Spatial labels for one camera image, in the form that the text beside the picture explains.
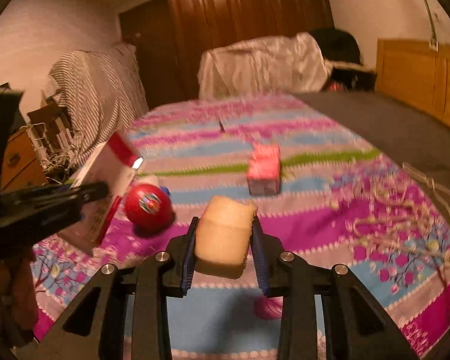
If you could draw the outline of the red white medicine box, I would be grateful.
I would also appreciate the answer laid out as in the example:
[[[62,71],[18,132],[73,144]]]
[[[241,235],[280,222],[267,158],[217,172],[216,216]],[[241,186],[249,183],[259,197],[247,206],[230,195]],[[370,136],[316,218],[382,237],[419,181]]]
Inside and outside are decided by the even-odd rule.
[[[85,193],[81,219],[59,231],[59,236],[93,255],[142,162],[124,133],[116,131],[108,141],[99,144],[72,184]]]

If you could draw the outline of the wooden drawer chest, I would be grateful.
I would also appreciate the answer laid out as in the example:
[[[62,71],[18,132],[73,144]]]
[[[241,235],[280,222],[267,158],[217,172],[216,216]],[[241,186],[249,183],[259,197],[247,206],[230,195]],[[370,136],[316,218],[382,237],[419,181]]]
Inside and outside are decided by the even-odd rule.
[[[1,170],[1,192],[41,187],[48,180],[25,126],[9,137]]]

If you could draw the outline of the white blue bottle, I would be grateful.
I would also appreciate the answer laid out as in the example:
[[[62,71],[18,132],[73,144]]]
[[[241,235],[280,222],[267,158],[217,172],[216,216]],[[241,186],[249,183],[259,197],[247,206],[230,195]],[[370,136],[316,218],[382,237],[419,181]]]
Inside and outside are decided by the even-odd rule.
[[[170,190],[167,189],[167,187],[161,183],[161,181],[156,175],[145,175],[143,177],[139,177],[137,179],[137,182],[139,184],[153,185],[161,189],[161,191],[164,192],[167,196],[170,196]]]

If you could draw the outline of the red round ball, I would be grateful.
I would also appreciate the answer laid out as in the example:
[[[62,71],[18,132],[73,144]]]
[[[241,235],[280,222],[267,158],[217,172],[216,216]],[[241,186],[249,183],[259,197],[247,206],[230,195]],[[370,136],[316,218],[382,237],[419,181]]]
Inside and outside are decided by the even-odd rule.
[[[168,228],[175,219],[170,197],[152,184],[137,184],[126,194],[124,211],[138,236],[150,237]]]

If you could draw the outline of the dark grey bed sheet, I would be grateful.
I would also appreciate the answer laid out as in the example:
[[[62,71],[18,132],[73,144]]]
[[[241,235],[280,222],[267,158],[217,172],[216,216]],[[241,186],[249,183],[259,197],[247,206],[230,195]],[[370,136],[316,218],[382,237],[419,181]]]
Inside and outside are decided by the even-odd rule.
[[[371,92],[295,97],[357,133],[395,163],[408,163],[450,189],[450,128],[432,116]]]

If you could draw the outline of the dark wooden wardrobe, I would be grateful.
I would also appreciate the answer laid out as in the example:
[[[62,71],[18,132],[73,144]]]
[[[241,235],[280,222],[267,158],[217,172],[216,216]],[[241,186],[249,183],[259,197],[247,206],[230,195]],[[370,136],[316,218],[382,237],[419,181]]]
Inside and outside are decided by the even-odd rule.
[[[150,109],[197,98],[207,50],[333,26],[329,0],[150,0],[118,18]]]

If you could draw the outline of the yellow foam sponge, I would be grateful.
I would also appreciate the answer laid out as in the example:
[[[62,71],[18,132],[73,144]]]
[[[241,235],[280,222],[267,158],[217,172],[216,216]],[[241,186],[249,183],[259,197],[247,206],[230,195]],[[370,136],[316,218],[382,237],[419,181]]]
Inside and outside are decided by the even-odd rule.
[[[257,207],[214,196],[199,219],[195,271],[226,279],[242,276]]]

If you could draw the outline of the pink small box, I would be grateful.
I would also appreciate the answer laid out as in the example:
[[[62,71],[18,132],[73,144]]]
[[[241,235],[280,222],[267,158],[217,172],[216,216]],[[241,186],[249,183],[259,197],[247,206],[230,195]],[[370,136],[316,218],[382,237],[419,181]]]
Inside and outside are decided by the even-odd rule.
[[[254,144],[246,179],[251,196],[273,196],[281,186],[280,147],[278,144]]]

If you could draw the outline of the wooden headboard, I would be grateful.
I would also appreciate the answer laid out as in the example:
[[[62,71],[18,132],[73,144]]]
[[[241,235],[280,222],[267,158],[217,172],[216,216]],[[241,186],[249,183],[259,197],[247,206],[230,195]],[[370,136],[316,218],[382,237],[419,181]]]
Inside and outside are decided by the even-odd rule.
[[[450,127],[450,46],[379,39],[375,91],[417,108]]]

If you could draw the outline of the silver satin pillow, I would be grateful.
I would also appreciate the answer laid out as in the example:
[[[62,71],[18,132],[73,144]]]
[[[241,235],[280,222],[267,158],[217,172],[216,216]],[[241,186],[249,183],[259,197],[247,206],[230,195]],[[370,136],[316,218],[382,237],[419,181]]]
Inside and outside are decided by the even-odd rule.
[[[198,97],[319,92],[331,72],[309,33],[259,37],[204,52],[197,74]]]

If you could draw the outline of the striped grey cloth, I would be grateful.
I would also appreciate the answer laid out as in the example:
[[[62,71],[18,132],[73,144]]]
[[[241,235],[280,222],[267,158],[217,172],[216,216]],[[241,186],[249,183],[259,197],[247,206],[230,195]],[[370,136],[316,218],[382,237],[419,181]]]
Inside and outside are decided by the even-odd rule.
[[[67,109],[79,134],[71,166],[81,167],[95,148],[149,111],[136,47],[119,42],[104,50],[74,50],[50,69],[44,89]]]

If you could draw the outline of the black clothing pile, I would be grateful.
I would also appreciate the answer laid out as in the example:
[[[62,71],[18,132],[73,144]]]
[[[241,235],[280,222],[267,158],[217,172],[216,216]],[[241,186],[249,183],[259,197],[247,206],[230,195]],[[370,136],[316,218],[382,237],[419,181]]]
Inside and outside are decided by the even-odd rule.
[[[322,91],[373,91],[376,73],[363,64],[359,45],[350,33],[336,28],[317,28],[310,35],[331,68]]]

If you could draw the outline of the colourful striped bed blanket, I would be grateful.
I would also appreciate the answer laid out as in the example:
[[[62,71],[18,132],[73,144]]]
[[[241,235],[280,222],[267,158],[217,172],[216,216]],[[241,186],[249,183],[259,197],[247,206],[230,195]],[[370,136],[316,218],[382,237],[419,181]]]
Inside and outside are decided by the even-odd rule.
[[[236,97],[161,106],[128,137],[144,158],[137,173],[170,190],[175,222],[143,238],[123,209],[86,254],[58,236],[34,248],[32,267],[43,337],[105,263],[130,267],[187,231],[212,197],[251,201],[265,233],[309,263],[348,265],[418,354],[432,354],[450,330],[450,225],[419,183],[366,136],[312,102],[291,96]],[[255,197],[246,180],[256,143],[281,150],[279,194]]]

